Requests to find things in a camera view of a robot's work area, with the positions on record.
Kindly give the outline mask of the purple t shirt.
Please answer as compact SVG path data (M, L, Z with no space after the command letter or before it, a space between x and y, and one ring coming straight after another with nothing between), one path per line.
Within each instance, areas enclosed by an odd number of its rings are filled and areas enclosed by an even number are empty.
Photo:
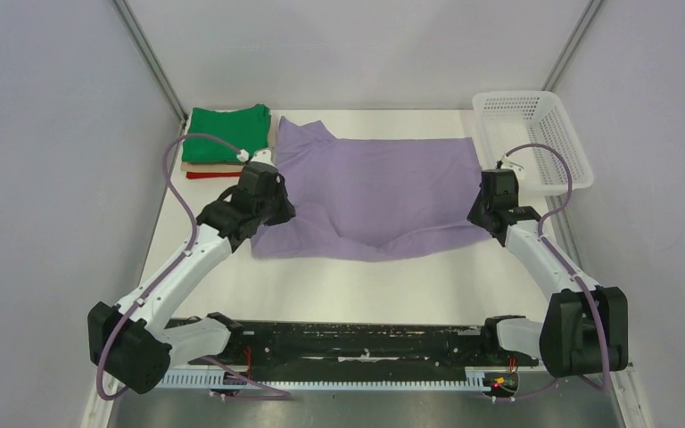
M275 156L296 214L259 229L251 240L257 259L379 262L488 238L467 218L481 181L468 137L349 139L320 121L281 119Z

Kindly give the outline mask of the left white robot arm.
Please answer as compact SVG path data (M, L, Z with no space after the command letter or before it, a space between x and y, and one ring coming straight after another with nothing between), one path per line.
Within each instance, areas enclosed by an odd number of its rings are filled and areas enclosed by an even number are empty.
M191 219L191 234L152 277L109 305L96 303L87 316L90 359L96 365L96 389L110 375L124 390L145 394L173 367L215 356L236 362L244 339L216 315L170 327L170 319L195 287L229 258L261 226L294 217L285 179L272 151L257 151L243 166L238 183Z

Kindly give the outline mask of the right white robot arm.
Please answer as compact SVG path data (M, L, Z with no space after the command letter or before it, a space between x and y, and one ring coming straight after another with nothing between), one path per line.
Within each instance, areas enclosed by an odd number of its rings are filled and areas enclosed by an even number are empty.
M543 321L492 317L479 341L482 357L501 364L515 352L540 360L555 378L624 370L629 363L628 301L618 287L585 274L544 235L541 216L519 203L510 169L486 169L467 216L519 260L548 301Z

